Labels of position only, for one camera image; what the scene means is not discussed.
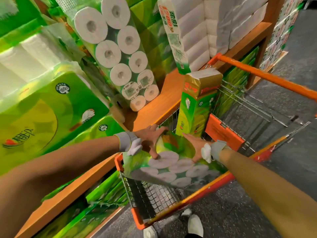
forearm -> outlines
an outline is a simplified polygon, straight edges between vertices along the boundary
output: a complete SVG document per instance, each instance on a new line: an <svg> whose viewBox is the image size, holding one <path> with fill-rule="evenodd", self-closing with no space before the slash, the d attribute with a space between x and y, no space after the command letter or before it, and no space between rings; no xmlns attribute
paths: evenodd
<svg viewBox="0 0 317 238"><path fill-rule="evenodd" d="M229 149L220 161L283 237L317 234L317 203L304 192L253 160Z"/></svg>
<svg viewBox="0 0 317 238"><path fill-rule="evenodd" d="M14 237L45 195L117 153L119 145L116 136L85 141L48 153L3 175L0 178L3 237Z"/></svg>

orange shelf edge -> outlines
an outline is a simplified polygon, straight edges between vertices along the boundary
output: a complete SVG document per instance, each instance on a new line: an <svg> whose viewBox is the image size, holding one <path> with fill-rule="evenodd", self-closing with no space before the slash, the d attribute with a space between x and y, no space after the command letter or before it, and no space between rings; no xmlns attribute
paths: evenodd
<svg viewBox="0 0 317 238"><path fill-rule="evenodd" d="M261 22L225 55L234 59L242 58L252 47L269 34L271 25L272 24L268 22ZM223 62L217 62L215 68L220 72L224 72L229 66ZM177 69L168 74L165 78L161 94L157 98L137 113L132 111L126 113L125 127L129 130L136 131L146 128L149 125L162 123L179 107L183 82L184 76L179 74ZM114 157L115 155L96 165L55 197L43 202L43 204L32 213L15 238L30 238L40 231L102 176L115 167Z"/></svg>

gray speckled floor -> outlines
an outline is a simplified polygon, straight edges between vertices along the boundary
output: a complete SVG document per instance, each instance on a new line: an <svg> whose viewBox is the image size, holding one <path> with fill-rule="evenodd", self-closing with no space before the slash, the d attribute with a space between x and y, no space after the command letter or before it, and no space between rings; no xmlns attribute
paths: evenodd
<svg viewBox="0 0 317 238"><path fill-rule="evenodd" d="M317 90L317 10L301 11L287 41L289 51L278 63L274 74ZM265 100L279 111L297 114L303 121L317 113L317 104L288 90L263 81L252 95ZM317 200L317 120L291 143L282 146L265 165ZM202 220L204 237L280 237L259 208L235 181L201 199L192 210ZM154 225L159 237L184 237L186 218L170 217ZM143 237L136 229L130 209L107 228L101 238Z"/></svg>

white wristband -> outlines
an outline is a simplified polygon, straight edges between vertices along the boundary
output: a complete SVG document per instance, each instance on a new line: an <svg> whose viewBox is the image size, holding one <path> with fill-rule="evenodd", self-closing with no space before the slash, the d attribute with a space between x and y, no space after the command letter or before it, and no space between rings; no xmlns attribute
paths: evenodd
<svg viewBox="0 0 317 238"><path fill-rule="evenodd" d="M119 138L119 152L127 152L128 156L136 155L142 150L142 139L138 138L133 132L121 132L115 134Z"/></svg>
<svg viewBox="0 0 317 238"><path fill-rule="evenodd" d="M227 142L221 140L217 140L217 142L212 144L206 143L204 147L201 148L201 155L208 163L211 163L212 160L220 162L219 154L225 147L231 149L227 146Z"/></svg>

person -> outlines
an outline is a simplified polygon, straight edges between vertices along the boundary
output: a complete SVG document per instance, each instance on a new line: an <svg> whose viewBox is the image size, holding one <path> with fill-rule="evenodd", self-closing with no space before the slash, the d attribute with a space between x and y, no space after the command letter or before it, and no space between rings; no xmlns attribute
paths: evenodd
<svg viewBox="0 0 317 238"><path fill-rule="evenodd" d="M45 195L117 152L133 155L142 149L158 159L155 144L168 129L157 127L152 125L137 132L122 132L58 149L2 175L1 237L13 238ZM231 150L224 142L206 145L202 139L184 136L196 150L193 161L208 160L210 155L210 158L224 164L283 237L316 236L317 203L311 197L274 172ZM190 219L192 227L189 226L189 232L192 236L203 236L202 226L197 231L201 225L199 218L191 216Z"/></svg>

